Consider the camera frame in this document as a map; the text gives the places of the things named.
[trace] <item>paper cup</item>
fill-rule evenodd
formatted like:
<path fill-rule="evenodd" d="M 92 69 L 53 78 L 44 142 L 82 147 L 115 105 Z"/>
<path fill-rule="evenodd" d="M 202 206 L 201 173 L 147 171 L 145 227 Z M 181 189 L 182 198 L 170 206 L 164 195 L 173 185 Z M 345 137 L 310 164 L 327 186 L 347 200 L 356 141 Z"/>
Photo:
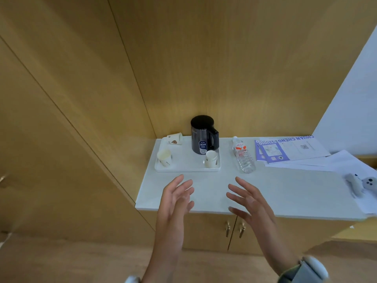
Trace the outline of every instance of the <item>paper cup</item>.
<path fill-rule="evenodd" d="M 216 168 L 217 167 L 217 152 L 210 150 L 207 153 L 205 153 L 204 163 L 207 168 Z"/>
<path fill-rule="evenodd" d="M 182 145 L 182 133 L 167 135 L 167 142 L 172 145 Z"/>
<path fill-rule="evenodd" d="M 157 158 L 164 167 L 169 167 L 172 164 L 172 153 L 169 149 L 163 149 L 157 153 Z"/>

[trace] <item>black kettle handle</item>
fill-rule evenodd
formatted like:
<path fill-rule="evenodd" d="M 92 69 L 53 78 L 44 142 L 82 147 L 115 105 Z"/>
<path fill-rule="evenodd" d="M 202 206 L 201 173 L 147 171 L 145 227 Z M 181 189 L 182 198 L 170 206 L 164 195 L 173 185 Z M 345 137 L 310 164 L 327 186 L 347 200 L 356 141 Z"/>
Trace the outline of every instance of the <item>black kettle handle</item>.
<path fill-rule="evenodd" d="M 219 148 L 219 131 L 217 131 L 214 127 L 207 129 L 208 133 L 212 135 L 213 138 L 213 145 L 209 146 L 208 150 L 216 150 Z"/>

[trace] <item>black kettle lid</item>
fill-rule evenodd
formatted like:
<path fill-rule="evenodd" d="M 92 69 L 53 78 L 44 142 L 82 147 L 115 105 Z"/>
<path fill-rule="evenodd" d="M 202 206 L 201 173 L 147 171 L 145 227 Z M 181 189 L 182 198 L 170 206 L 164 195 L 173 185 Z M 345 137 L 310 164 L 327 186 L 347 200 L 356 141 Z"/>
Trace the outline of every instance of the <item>black kettle lid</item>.
<path fill-rule="evenodd" d="M 191 119 L 191 126 L 195 129 L 205 130 L 214 125 L 214 120 L 208 115 L 198 115 Z"/>

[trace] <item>plastic water bottle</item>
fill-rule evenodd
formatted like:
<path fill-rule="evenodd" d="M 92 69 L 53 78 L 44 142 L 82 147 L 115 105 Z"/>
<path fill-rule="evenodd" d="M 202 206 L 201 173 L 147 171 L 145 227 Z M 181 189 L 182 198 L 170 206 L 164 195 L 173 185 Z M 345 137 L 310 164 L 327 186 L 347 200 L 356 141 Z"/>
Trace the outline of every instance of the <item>plastic water bottle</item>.
<path fill-rule="evenodd" d="M 251 153 L 247 150 L 246 145 L 236 136 L 233 137 L 233 151 L 241 169 L 246 174 L 255 171 L 256 168 Z"/>

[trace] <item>hand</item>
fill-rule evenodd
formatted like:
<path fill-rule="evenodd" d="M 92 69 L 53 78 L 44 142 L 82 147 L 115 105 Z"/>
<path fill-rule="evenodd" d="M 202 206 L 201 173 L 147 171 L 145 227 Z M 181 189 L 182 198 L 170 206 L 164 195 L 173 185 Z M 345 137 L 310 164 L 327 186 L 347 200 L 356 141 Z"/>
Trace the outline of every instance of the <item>hand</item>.
<path fill-rule="evenodd" d="M 177 176 L 163 190 L 157 212 L 155 244 L 143 283 L 165 283 L 172 279 L 183 245 L 183 217 L 194 207 L 194 202 L 190 201 L 194 192 L 192 180 L 180 184 L 181 181 L 183 175 Z"/>
<path fill-rule="evenodd" d="M 227 192 L 227 197 L 244 206 L 248 213 L 232 207 L 229 207 L 229 211 L 244 219 L 252 227 L 263 255 L 280 276 L 299 263 L 298 256 L 283 240 L 276 225 L 275 214 L 261 192 L 239 177 L 236 177 L 236 182 L 244 189 L 229 184 L 229 190 L 239 196 Z"/>

